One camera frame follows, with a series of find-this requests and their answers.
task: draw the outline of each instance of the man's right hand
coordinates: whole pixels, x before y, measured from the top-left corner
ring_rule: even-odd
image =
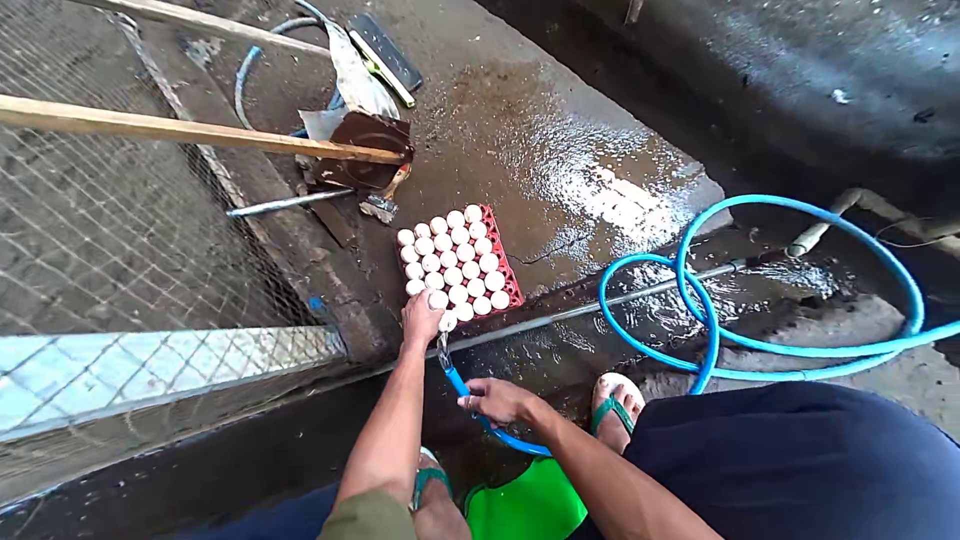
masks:
[[[529,421],[532,408],[542,402],[533,392],[500,379],[471,379],[467,388],[470,395],[458,398],[457,405],[486,416],[494,428]]]

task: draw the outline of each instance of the white egg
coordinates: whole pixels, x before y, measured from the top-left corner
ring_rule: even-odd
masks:
[[[468,260],[460,271],[464,273],[465,280],[472,280],[480,276],[480,265],[475,260]]]
[[[416,261],[407,264],[407,267],[403,269],[403,273],[407,275],[408,280],[422,280],[423,276],[426,275],[426,273],[423,272],[423,266]]]
[[[479,221],[473,222],[467,228],[467,232],[470,233],[470,238],[476,240],[477,238],[486,238],[487,237],[487,226]]]
[[[430,220],[430,231],[433,231],[433,234],[446,233],[446,220],[440,216],[437,216]]]
[[[414,248],[420,255],[433,253],[433,240],[431,240],[429,236],[417,238],[417,241],[414,242]]]
[[[417,248],[413,246],[403,246],[400,248],[400,259],[408,264],[420,260],[420,256],[417,255]]]
[[[414,227],[414,235],[417,238],[429,238],[430,237],[430,226],[425,223],[418,223]]]
[[[430,272],[426,275],[426,277],[423,278],[423,282],[426,283],[428,288],[432,288],[434,290],[440,290],[446,285],[444,276],[442,276],[440,272]]]
[[[487,287],[487,290],[498,291],[507,283],[507,279],[503,277],[502,272],[493,270],[483,279],[483,283]]]
[[[464,274],[460,271],[460,268],[456,266],[450,266],[444,270],[444,281],[448,285],[456,285],[464,282]]]
[[[423,280],[410,280],[407,282],[407,294],[410,296],[417,296],[420,294],[420,291],[426,288],[426,284],[423,283]]]
[[[483,210],[476,205],[467,205],[464,209],[464,217],[467,219],[467,223],[476,223],[483,219]]]
[[[416,239],[414,232],[409,229],[400,229],[396,232],[396,243],[400,246],[409,246]]]
[[[446,293],[446,296],[449,297],[450,303],[454,306],[462,304],[467,301],[469,294],[467,293],[467,288],[459,283],[450,287],[450,291]]]
[[[457,319],[466,323],[466,321],[473,318],[473,306],[469,303],[464,302],[459,304],[453,309],[453,312],[457,314]]]
[[[477,238],[477,241],[473,242],[473,250],[477,252],[477,255],[482,257],[493,251],[493,242],[490,242],[490,239],[486,237]]]
[[[467,220],[464,218],[464,213],[459,210],[451,210],[446,215],[446,224],[450,226],[450,229],[463,227],[465,223],[467,223]]]
[[[491,310],[490,299],[486,296],[480,296],[473,299],[473,312],[477,315],[486,315]]]
[[[451,331],[457,327],[457,314],[453,311],[444,311],[440,317],[440,331]]]
[[[470,232],[463,227],[455,227],[450,230],[450,239],[458,246],[470,242]]]
[[[453,240],[450,239],[450,235],[447,233],[440,233],[433,237],[433,247],[437,248],[437,251],[444,252],[450,251],[453,249]]]
[[[480,257],[480,271],[484,274],[489,274],[498,266],[500,266],[500,258],[496,254],[487,253]]]
[[[460,244],[457,246],[457,258],[461,262],[467,262],[468,260],[473,260],[477,256],[477,253],[473,251],[473,246],[469,244]]]
[[[510,305],[510,295],[505,290],[498,290],[491,295],[490,304],[493,309],[506,309]]]
[[[434,309],[445,309],[450,301],[446,298],[446,293],[441,290],[430,291],[430,307]]]
[[[453,253],[452,251],[445,251],[441,253],[440,264],[442,264],[444,268],[449,268],[450,266],[456,266],[457,254]]]
[[[420,261],[420,264],[423,266],[423,273],[427,272],[437,272],[440,270],[440,258],[437,257],[435,253],[428,253],[423,256],[423,260]]]
[[[480,278],[473,278],[467,282],[467,293],[473,298],[480,298],[487,292],[487,286]]]

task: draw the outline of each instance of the green bucket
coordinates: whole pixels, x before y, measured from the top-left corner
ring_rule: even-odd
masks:
[[[564,540],[587,517],[587,507],[556,459],[538,458],[522,475],[467,495],[473,540]]]

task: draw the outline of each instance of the red egg tray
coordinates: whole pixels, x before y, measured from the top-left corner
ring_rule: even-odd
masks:
[[[488,207],[487,205],[477,205],[477,206],[480,207],[481,210],[483,210],[483,217],[481,218],[481,220],[483,221],[484,225],[487,226],[487,238],[489,238],[490,242],[493,244],[493,249],[491,250],[491,253],[495,253],[497,258],[500,259],[500,265],[497,267],[497,270],[503,273],[503,277],[506,278],[506,282],[503,285],[503,290],[506,291],[508,295],[510,295],[510,303],[507,304],[506,309],[492,309],[491,312],[487,313],[486,315],[475,315],[472,320],[486,319],[487,317],[491,317],[498,313],[502,313],[504,311],[513,309],[514,307],[519,307],[523,305],[523,294],[520,293],[520,286],[516,283],[516,276],[514,275],[514,270],[510,267],[510,263],[507,261],[507,254],[503,251],[503,244],[500,243],[500,230],[496,227],[496,218],[493,216],[493,209]],[[470,245],[473,245],[475,241],[476,240],[471,238]],[[404,264],[403,264],[403,261],[400,260],[399,244],[396,245],[396,261],[400,265],[400,272],[402,274]],[[464,264],[462,262],[459,262],[459,261],[457,262],[457,268],[462,268],[463,265]],[[485,272],[480,272],[481,280],[484,279],[486,276],[487,274]],[[466,285],[467,280],[464,280],[462,284]],[[450,292],[450,286],[451,285],[445,285],[444,292],[447,292],[447,293]],[[491,295],[492,293],[490,291],[487,291],[486,293],[484,293],[484,296],[486,296],[487,298],[490,298]]]

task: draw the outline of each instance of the wooden pole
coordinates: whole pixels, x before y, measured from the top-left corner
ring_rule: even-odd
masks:
[[[320,55],[324,58],[330,58],[330,51],[293,39],[292,37],[272,34],[266,30],[256,28],[247,24],[242,24],[223,17],[191,10],[167,2],[157,0],[71,0],[78,4],[86,4],[94,8],[110,10],[112,12],[126,13],[134,18],[143,17],[145,19],[155,20],[176,24],[191,30],[197,30],[204,34],[224,39],[239,39],[255,43],[261,47],[283,47],[301,53],[310,53]]]
[[[335,160],[402,164],[401,154],[364,146],[253,132],[215,124],[116,112],[0,94],[0,123],[75,134],[139,136],[213,146],[243,146],[264,152],[305,154]]]

